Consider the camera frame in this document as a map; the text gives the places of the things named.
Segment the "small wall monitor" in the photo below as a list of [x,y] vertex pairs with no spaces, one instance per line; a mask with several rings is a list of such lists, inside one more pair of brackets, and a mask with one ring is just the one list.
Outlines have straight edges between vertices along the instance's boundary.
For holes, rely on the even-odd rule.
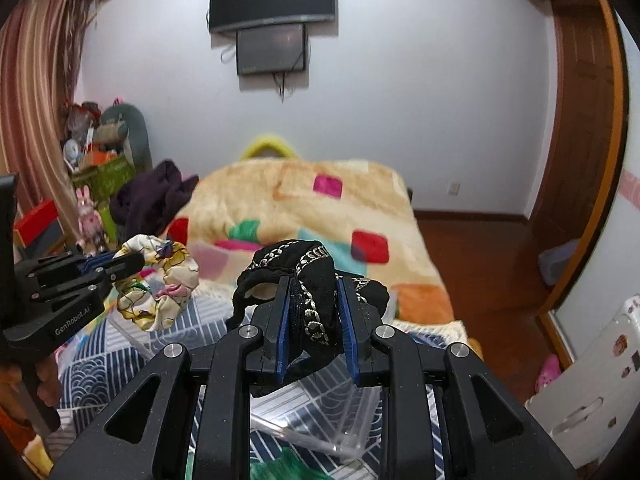
[[241,77],[306,70],[307,29],[304,24],[241,29],[235,39],[236,73]]

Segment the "wooden door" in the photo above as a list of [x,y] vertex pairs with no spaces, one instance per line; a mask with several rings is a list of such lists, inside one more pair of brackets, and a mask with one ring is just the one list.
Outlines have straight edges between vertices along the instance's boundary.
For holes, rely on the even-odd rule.
[[549,154],[529,220],[544,248],[575,242],[539,311],[559,307],[597,244],[620,175],[627,69],[608,0],[552,0],[558,90]]

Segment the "clear plastic storage box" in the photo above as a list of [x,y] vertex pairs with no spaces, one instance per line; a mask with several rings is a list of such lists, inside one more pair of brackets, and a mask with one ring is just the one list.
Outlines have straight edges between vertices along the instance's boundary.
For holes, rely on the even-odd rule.
[[[144,332],[113,309],[106,317],[104,349],[111,396],[160,350],[178,342],[189,350],[214,344],[226,333],[230,302],[193,299],[167,330]],[[380,390],[352,383],[339,356],[320,372],[250,400],[250,426],[271,436],[341,460],[358,460],[380,436]]]

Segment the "pink slipper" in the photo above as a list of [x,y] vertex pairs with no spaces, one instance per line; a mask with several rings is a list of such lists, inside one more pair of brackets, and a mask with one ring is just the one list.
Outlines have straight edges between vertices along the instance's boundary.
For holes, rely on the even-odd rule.
[[535,382],[535,392],[548,387],[555,379],[558,379],[562,374],[561,363],[556,354],[550,354],[548,358],[542,364],[538,377]]

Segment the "wall power outlet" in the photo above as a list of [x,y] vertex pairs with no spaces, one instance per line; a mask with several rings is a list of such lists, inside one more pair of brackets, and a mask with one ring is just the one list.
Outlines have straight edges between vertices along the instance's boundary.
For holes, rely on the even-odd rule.
[[459,182],[451,182],[448,188],[448,194],[451,196],[457,196],[460,190]]

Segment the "pink bunny toy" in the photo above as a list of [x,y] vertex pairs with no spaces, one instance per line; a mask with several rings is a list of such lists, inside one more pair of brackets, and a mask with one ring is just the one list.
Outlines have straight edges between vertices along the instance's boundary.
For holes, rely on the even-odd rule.
[[93,254],[107,252],[108,246],[102,217],[96,210],[96,203],[91,198],[90,188],[88,185],[84,185],[82,188],[76,188],[75,192],[80,233],[77,244],[82,249],[91,245]]

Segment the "yellow plush item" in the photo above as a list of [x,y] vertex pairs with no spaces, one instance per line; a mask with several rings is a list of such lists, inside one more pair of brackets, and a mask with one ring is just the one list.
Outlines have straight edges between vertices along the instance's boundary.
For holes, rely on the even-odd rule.
[[296,158],[296,151],[280,136],[264,134],[255,138],[241,155],[241,160],[252,158]]

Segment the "pink heart wall decoration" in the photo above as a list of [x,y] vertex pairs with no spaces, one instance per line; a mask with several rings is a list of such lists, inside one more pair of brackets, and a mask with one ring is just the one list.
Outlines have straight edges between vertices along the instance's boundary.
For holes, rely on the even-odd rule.
[[640,178],[627,169],[620,173],[618,194],[628,200],[634,208],[640,210]]

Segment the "red grey box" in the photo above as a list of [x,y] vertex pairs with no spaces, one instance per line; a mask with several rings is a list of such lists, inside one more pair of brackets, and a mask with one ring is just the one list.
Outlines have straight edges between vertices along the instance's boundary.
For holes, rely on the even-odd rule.
[[23,260],[60,252],[65,234],[53,200],[43,200],[13,226],[14,245]]

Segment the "floral cream scrunchie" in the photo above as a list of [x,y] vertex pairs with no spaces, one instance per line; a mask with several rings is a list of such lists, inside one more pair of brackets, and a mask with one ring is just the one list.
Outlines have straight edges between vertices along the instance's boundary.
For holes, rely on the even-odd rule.
[[116,308],[139,330],[166,330],[176,322],[200,284],[198,263],[179,242],[138,234],[127,240],[116,257],[138,255],[143,268],[117,280]]

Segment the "striped pink curtain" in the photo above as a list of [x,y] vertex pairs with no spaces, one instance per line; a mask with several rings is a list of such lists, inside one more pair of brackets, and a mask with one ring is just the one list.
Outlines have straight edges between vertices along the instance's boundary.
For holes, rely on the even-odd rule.
[[53,200],[78,236],[61,144],[94,0],[20,0],[1,29],[1,172],[17,174],[18,212]]

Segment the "grey plush toy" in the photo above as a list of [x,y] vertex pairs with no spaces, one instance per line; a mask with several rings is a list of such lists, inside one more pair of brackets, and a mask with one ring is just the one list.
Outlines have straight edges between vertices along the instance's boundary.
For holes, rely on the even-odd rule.
[[144,117],[129,103],[122,102],[104,110],[94,129],[93,142],[124,156],[137,172],[153,166]]

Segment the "black chain-pattern scrunchie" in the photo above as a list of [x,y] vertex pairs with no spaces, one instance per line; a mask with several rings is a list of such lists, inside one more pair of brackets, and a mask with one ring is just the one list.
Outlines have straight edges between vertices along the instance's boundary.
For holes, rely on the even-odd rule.
[[282,240],[254,252],[250,264],[236,280],[233,314],[226,321],[234,330],[249,306],[265,304],[276,296],[281,278],[291,285],[288,310],[287,384],[297,382],[331,363],[343,350],[342,324],[338,312],[337,281],[354,286],[360,302],[384,314],[390,294],[378,281],[337,270],[329,251],[318,240]]

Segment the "green cardboard box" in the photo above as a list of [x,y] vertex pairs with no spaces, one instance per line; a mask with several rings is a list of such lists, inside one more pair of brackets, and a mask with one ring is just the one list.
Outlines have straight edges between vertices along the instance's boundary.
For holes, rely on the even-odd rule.
[[135,175],[134,166],[130,165],[125,156],[120,155],[101,166],[76,172],[72,175],[72,183],[74,188],[87,185],[92,200],[99,203],[110,200]]

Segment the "plush patchwork blanket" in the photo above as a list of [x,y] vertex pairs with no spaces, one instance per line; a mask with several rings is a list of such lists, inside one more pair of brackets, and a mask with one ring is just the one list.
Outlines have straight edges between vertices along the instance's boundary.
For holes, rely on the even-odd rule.
[[198,182],[175,222],[189,242],[318,240],[337,269],[393,290],[401,320],[438,325],[454,318],[405,182],[378,162],[241,160]]

